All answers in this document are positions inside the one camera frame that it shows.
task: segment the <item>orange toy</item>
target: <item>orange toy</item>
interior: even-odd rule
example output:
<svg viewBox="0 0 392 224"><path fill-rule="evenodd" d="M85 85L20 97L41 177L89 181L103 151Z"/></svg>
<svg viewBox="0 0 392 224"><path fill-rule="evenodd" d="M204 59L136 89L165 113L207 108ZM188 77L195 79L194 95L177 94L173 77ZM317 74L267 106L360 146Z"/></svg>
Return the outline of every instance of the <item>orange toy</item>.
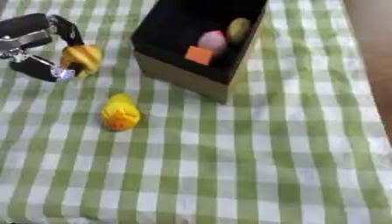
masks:
<svg viewBox="0 0 392 224"><path fill-rule="evenodd" d="M208 66L213 55L214 55L213 50L204 49L191 45L188 48L188 52L186 53L185 58Z"/></svg>

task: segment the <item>pink ball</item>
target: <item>pink ball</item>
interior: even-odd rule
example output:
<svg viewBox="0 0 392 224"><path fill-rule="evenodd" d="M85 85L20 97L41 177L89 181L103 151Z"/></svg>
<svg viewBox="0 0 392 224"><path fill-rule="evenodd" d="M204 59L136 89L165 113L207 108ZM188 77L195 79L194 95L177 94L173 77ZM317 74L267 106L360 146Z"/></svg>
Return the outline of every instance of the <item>pink ball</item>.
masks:
<svg viewBox="0 0 392 224"><path fill-rule="evenodd" d="M226 45L225 36L221 31L206 32L198 42L198 47L213 50L214 55L222 53Z"/></svg>

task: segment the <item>wooden table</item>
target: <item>wooden table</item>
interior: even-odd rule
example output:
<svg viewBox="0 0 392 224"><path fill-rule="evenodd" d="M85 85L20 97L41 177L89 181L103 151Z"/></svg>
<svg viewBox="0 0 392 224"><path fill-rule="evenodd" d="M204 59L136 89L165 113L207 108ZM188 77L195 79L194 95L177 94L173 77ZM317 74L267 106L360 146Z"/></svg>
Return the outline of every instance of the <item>wooden table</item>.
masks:
<svg viewBox="0 0 392 224"><path fill-rule="evenodd" d="M392 1L345 0L345 4L392 143Z"/></svg>

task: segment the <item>green checkered tablecloth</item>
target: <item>green checkered tablecloth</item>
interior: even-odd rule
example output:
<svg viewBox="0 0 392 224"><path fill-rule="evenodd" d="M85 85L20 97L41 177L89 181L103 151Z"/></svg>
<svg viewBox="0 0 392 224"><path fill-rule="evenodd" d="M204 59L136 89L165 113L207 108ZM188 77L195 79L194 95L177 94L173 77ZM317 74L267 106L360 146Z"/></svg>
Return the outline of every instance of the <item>green checkered tablecloth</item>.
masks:
<svg viewBox="0 0 392 224"><path fill-rule="evenodd" d="M152 5L8 2L2 18L60 14L105 57L58 84L0 62L0 222L392 223L392 150L341 0L269 0L228 105L141 76L130 35ZM100 124L116 93L133 130Z"/></svg>

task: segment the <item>black box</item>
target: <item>black box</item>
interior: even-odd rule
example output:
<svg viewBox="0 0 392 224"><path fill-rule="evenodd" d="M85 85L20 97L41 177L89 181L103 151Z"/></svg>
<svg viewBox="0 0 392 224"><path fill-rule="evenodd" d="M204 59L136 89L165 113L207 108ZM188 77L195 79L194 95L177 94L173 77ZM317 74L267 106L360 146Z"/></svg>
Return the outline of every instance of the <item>black box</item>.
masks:
<svg viewBox="0 0 392 224"><path fill-rule="evenodd" d="M240 66L246 66L265 4L266 0L159 0L131 38L137 63L149 77L224 103L236 80L245 74ZM209 66L185 58L187 48L196 46L203 33L226 32L236 18L252 24L239 45L228 45Z"/></svg>

